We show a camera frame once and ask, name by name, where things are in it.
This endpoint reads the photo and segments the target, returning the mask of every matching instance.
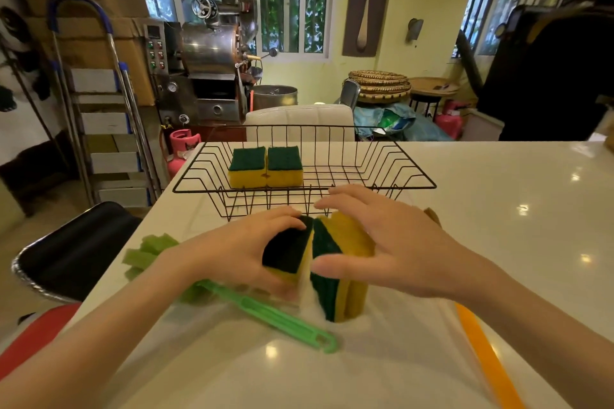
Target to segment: left hand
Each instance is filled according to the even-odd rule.
[[[208,279],[247,284],[286,299],[296,296],[291,285],[262,266],[268,242],[288,228],[304,230],[301,212],[289,206],[243,217],[165,250],[156,261],[162,268],[179,268],[188,284]]]

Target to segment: blue handle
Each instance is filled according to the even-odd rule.
[[[48,0],[47,1],[47,26],[49,29],[55,33],[59,33],[58,28],[58,7],[59,5],[66,0]],[[77,0],[80,2],[85,2],[90,4],[97,12],[101,21],[104,25],[104,30],[107,34],[113,34],[113,27],[111,26],[111,20],[107,17],[107,14],[104,12],[103,8],[93,0]]]

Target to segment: pink gas cylinder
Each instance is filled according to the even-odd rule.
[[[469,106],[466,102],[449,100],[443,106],[441,115],[435,117],[435,124],[446,132],[453,140],[460,137],[462,132],[461,109]]]
[[[177,174],[185,160],[188,158],[190,150],[194,149],[201,142],[200,134],[192,136],[190,130],[177,130],[170,134],[171,146],[173,147],[173,160],[167,163],[168,174],[172,178]]]

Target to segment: hand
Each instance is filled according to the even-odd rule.
[[[203,279],[247,284],[292,299],[295,287],[265,269],[262,254],[278,233],[288,228],[305,229],[296,218],[300,215],[300,211],[285,206],[243,217],[165,250],[160,254],[160,264],[163,268],[178,267],[188,284]]]
[[[337,209],[364,227],[375,241],[375,257],[328,255],[311,271],[329,278],[364,281],[420,297],[456,298],[462,283],[484,258],[466,249],[418,207],[396,202],[364,186],[330,188],[318,209]]]

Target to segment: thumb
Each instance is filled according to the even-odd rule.
[[[385,286],[390,275],[386,273],[386,259],[357,258],[344,254],[327,254],[311,262],[311,272],[327,278],[364,281],[365,283]]]
[[[298,296],[296,285],[282,280],[279,276],[272,274],[264,267],[258,270],[258,274],[251,286],[264,289],[273,296],[280,297],[286,300],[295,300]]]

